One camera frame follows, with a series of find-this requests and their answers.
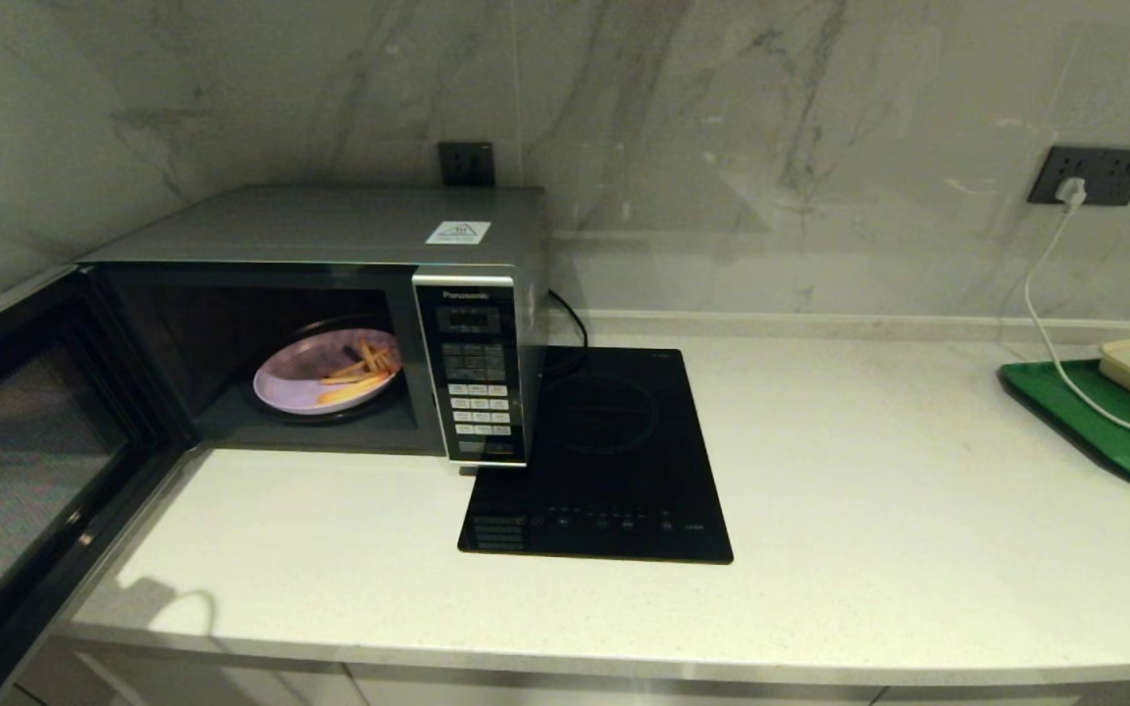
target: microwave door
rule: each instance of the microwave door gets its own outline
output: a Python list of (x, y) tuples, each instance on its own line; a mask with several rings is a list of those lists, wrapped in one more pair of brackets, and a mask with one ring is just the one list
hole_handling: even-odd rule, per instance
[(0, 296), (0, 694), (194, 438), (86, 274)]

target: white countertop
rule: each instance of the white countertop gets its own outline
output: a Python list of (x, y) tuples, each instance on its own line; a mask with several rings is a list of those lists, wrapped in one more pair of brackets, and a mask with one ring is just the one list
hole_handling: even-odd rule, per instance
[(685, 354), (731, 566), (461, 554), (472, 479), (440, 459), (221, 450), (63, 634), (683, 679), (1130, 679), (1130, 486), (1006, 396), (1019, 347), (599, 338)]

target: sticker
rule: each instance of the sticker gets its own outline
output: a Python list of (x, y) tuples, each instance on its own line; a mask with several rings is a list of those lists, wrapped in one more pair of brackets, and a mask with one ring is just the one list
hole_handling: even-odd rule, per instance
[(489, 227), (490, 220), (444, 220), (426, 238), (426, 245), (477, 245)]

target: wall socket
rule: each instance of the wall socket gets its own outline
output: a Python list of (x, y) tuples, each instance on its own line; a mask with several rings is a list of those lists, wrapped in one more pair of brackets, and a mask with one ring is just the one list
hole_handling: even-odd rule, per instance
[(495, 149), (489, 142), (440, 142), (444, 186), (494, 186)]
[(1130, 149), (1115, 147), (1053, 147), (1040, 169), (1028, 204), (1061, 204), (1053, 193), (1058, 184), (1083, 178), (1089, 197), (1085, 204), (1130, 204)]

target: black induction cooktop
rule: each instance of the black induction cooktop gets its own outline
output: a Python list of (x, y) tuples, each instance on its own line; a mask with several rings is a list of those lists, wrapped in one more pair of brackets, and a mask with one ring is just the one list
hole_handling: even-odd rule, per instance
[(678, 350), (564, 348), (548, 360), (524, 469), (477, 472), (459, 548), (730, 564), (731, 541)]

